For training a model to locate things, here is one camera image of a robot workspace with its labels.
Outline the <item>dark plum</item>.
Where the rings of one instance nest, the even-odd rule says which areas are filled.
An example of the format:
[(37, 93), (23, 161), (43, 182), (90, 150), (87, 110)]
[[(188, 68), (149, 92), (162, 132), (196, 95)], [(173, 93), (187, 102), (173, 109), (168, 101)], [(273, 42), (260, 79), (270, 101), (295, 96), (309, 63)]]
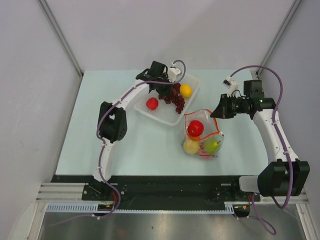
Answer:
[(176, 92), (180, 92), (180, 87), (181, 87), (181, 84), (179, 82), (175, 83), (172, 88), (176, 91)]

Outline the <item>yellow green pear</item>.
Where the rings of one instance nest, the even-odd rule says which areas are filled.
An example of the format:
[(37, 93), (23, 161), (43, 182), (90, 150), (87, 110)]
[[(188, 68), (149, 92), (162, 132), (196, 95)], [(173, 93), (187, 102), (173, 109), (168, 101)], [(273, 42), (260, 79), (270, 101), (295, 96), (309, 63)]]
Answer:
[(207, 154), (214, 154), (221, 148), (221, 141), (217, 139), (208, 139), (203, 144), (203, 149)]

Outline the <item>dark purple grape bunch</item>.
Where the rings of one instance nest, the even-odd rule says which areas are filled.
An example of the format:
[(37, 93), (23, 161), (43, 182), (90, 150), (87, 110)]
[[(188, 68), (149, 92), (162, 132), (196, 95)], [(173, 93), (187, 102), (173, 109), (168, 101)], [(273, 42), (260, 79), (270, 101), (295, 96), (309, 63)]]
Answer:
[(174, 88), (170, 90), (169, 95), (164, 96), (159, 94), (158, 99), (164, 100), (166, 104), (174, 104), (175, 112), (177, 114), (181, 114), (185, 108), (185, 103), (186, 103), (185, 98)]

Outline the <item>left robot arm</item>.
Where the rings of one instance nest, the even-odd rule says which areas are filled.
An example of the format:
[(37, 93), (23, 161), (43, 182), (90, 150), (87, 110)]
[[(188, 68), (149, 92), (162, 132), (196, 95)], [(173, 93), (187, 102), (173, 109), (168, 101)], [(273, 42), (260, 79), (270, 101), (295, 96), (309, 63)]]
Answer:
[(97, 168), (93, 174), (93, 181), (89, 186), (93, 188), (93, 194), (100, 200), (105, 200), (110, 193), (119, 195), (119, 191), (108, 180), (111, 167), (110, 155), (118, 141), (121, 141), (128, 130), (127, 112), (131, 106), (151, 91), (165, 96), (171, 93), (175, 78), (169, 77), (167, 65), (153, 61), (149, 68), (139, 73), (132, 86), (113, 102), (104, 101), (100, 105), (99, 117), (96, 129), (96, 137), (102, 141), (98, 157)]

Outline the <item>yellow lemon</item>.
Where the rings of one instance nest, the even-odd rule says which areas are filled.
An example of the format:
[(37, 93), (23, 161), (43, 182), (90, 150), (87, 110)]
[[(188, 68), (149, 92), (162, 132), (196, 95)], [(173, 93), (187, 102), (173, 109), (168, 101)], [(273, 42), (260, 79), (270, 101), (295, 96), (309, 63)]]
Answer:
[(192, 96), (192, 88), (187, 84), (182, 84), (179, 88), (180, 95), (184, 98), (190, 98)]

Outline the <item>red green apple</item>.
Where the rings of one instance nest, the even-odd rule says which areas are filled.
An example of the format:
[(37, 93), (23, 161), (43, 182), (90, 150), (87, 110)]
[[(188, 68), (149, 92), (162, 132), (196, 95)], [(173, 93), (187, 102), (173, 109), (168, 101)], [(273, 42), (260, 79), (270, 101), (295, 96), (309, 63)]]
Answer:
[(187, 132), (190, 136), (200, 136), (204, 132), (204, 125), (199, 120), (192, 120), (187, 127)]

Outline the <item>left aluminium frame post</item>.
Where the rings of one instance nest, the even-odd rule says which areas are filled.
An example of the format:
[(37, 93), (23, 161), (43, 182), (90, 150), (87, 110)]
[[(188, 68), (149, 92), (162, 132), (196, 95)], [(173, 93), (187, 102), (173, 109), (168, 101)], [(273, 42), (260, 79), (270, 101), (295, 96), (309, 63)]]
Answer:
[(68, 60), (70, 61), (73, 69), (76, 71), (77, 75), (82, 79), (84, 72), (81, 70), (80, 64), (77, 61), (70, 44), (68, 43), (53, 11), (51, 10), (48, 2), (46, 0), (37, 0), (36, 1), (42, 10), (45, 18), (47, 19), (54, 35), (56, 36), (58, 42), (60, 43), (64, 53), (66, 54)]

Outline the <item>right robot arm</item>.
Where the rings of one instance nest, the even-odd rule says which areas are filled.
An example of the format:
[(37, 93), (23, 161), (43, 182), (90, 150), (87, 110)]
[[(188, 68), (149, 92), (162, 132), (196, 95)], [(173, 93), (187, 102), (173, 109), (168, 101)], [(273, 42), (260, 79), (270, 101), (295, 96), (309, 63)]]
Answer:
[(231, 196), (242, 201), (249, 192), (264, 197), (301, 194), (310, 172), (307, 161), (301, 161), (292, 150), (281, 126), (273, 98), (266, 97), (261, 80), (246, 80), (243, 95), (237, 96), (238, 83), (230, 76), (223, 84), (228, 92), (220, 96), (210, 115), (216, 119), (231, 119), (237, 114), (248, 114), (261, 135), (266, 149), (268, 166), (258, 175), (244, 175), (230, 188)]

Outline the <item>small red apple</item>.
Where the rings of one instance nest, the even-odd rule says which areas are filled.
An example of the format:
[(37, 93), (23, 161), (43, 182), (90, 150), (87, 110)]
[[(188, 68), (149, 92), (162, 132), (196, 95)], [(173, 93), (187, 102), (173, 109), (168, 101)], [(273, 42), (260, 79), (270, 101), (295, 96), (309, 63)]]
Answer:
[(154, 111), (158, 108), (159, 102), (155, 97), (151, 97), (146, 101), (145, 105), (149, 110)]

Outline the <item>clear zip bag orange zipper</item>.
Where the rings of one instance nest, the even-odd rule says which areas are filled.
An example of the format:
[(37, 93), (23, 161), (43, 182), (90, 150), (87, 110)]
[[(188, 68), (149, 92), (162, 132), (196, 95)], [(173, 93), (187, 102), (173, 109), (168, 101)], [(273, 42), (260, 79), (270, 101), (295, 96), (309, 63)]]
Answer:
[(218, 156), (225, 135), (211, 114), (212, 112), (205, 108), (184, 114), (181, 145), (185, 153), (201, 159)]

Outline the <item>orange fruit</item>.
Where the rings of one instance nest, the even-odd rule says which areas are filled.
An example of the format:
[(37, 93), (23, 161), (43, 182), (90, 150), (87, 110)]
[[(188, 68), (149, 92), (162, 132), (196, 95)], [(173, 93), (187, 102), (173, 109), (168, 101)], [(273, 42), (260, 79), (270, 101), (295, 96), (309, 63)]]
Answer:
[(198, 142), (201, 140), (201, 137), (200, 136), (191, 136), (189, 135), (188, 138), (192, 141), (195, 141), (195, 142)]

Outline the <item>right aluminium frame post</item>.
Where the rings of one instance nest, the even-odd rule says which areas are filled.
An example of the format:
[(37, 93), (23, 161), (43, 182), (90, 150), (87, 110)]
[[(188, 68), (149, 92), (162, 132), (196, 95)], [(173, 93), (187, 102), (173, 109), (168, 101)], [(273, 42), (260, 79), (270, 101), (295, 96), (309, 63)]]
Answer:
[(278, 47), (280, 41), (282, 40), (283, 36), (285, 35), (288, 27), (291, 24), (291, 21), (295, 17), (296, 13), (298, 12), (300, 6), (304, 0), (294, 0), (286, 13), (283, 21), (280, 24), (280, 27), (278, 28), (270, 46), (268, 47), (265, 55), (262, 58), (262, 61), (260, 62), (261, 66), (266, 67), (270, 59), (272, 58), (273, 54), (276, 51), (276, 48)]

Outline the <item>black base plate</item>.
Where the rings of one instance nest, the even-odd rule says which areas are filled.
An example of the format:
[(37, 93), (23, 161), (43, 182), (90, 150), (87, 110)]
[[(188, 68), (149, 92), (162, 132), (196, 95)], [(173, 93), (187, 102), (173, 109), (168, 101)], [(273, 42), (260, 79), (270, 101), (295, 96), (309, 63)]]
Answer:
[(107, 186), (92, 176), (55, 175), (53, 183), (83, 183), (82, 200), (112, 201), (119, 210), (215, 211), (225, 202), (247, 203), (239, 176), (112, 176)]

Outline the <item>yellow green mango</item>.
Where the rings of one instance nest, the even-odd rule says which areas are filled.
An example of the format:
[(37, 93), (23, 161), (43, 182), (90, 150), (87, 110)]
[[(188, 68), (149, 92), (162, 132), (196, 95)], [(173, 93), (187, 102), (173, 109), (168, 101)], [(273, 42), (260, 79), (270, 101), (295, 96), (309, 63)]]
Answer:
[(199, 151), (200, 145), (198, 142), (188, 139), (184, 142), (183, 148), (186, 153), (195, 155)]

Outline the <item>white plastic basket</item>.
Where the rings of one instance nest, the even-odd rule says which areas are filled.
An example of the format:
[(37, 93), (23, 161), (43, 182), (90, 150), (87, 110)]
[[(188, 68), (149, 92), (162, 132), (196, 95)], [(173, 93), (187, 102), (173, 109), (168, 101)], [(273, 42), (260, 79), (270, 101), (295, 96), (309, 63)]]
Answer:
[[(177, 125), (183, 118), (191, 103), (194, 101), (194, 98), (200, 87), (200, 80), (188, 73), (184, 76), (180, 83), (188, 85), (192, 90), (192, 95), (189, 98), (185, 99), (184, 108), (181, 111), (181, 114), (178, 114), (176, 112), (176, 106), (173, 103), (166, 104), (164, 100), (159, 100), (159, 94), (155, 90), (141, 97), (138, 100), (138, 102), (133, 106), (134, 109), (139, 113), (145, 115), (146, 117), (149, 117), (162, 124), (166, 124), (169, 126)], [(158, 100), (158, 107), (155, 110), (150, 110), (146, 106), (146, 102), (150, 98), (156, 98)]]

